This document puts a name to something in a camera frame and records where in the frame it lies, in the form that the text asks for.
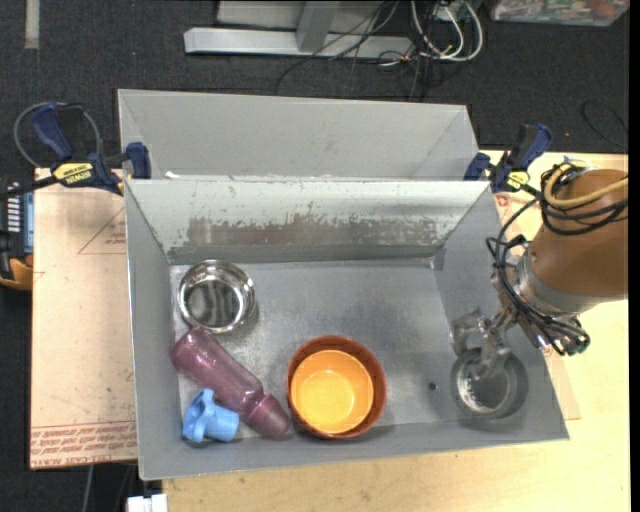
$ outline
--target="metal stand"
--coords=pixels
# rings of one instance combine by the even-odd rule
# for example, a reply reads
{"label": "metal stand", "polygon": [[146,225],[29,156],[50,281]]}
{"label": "metal stand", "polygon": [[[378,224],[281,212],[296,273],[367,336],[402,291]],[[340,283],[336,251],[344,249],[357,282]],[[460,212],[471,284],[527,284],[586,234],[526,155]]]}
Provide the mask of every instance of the metal stand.
{"label": "metal stand", "polygon": [[[233,4],[238,2],[221,2]],[[349,2],[287,2],[291,5],[271,6],[271,20],[268,25],[291,27],[291,30],[254,30],[249,28],[192,28],[185,32],[186,53],[211,54],[250,54],[250,55],[287,55],[334,57],[356,45],[362,39],[362,33],[375,26],[374,16],[380,2],[368,2],[358,8],[347,9],[341,4]],[[233,23],[255,26],[256,9],[227,6],[220,7],[217,20],[221,23]],[[358,30],[353,27],[363,23]],[[345,56],[357,56],[363,59],[397,58],[397,53],[405,54],[412,47],[406,37],[371,36],[357,50]]]}

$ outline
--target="pink plastic bottle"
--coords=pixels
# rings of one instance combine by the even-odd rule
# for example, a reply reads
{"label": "pink plastic bottle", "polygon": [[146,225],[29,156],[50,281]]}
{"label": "pink plastic bottle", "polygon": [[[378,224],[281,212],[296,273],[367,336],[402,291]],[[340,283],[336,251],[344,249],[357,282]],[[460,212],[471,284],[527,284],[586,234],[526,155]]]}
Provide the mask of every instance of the pink plastic bottle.
{"label": "pink plastic bottle", "polygon": [[200,385],[215,391],[220,404],[238,413],[256,432],[282,439],[291,420],[278,400],[265,394],[260,380],[236,361],[217,338],[194,327],[171,349],[173,364]]}

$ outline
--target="black carpet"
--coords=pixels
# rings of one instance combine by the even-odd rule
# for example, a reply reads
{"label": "black carpet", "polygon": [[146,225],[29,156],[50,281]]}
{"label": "black carpet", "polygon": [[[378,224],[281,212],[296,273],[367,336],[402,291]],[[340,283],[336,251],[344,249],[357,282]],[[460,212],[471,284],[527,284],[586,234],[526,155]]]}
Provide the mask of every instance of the black carpet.
{"label": "black carpet", "polygon": [[[41,101],[79,102],[96,120],[107,153],[119,150],[119,88],[276,94],[299,59],[187,56],[183,33],[213,23],[214,2],[41,0],[40,49],[24,49],[24,2],[0,8],[0,173],[30,172],[12,127]],[[406,9],[399,11],[406,16]],[[546,124],[552,151],[622,153],[628,145],[629,21],[608,28],[499,23],[480,9],[485,47],[472,62],[434,69],[412,101],[464,104],[481,148],[500,149],[522,122]],[[399,19],[396,29],[406,21]],[[308,59],[281,81],[288,96],[408,101],[411,79],[374,64]],[[51,161],[41,148],[34,157]],[[75,511],[86,468],[30,472],[26,465],[30,368],[29,295],[0,288],[0,510]],[[96,468],[88,510],[113,510],[131,475]],[[136,488],[139,482],[126,480]]]}

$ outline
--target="blue bottle cap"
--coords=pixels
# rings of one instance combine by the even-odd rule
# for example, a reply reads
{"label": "blue bottle cap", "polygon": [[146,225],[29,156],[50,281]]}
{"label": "blue bottle cap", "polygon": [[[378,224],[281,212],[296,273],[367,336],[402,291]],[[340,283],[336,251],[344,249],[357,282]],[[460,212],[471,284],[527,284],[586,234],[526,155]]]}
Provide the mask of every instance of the blue bottle cap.
{"label": "blue bottle cap", "polygon": [[182,435],[196,443],[204,437],[228,443],[238,430],[240,417],[237,413],[213,402],[213,390],[202,389],[189,405],[184,415]]}

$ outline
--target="plastic bowl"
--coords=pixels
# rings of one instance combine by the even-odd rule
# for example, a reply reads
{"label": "plastic bowl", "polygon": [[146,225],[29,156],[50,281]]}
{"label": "plastic bowl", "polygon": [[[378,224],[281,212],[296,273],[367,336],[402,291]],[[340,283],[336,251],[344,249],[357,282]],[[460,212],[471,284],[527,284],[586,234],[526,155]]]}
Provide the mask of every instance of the plastic bowl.
{"label": "plastic bowl", "polygon": [[297,423],[325,439],[368,431],[386,403],[382,366],[364,345],[327,335],[300,347],[289,363],[287,398]]}

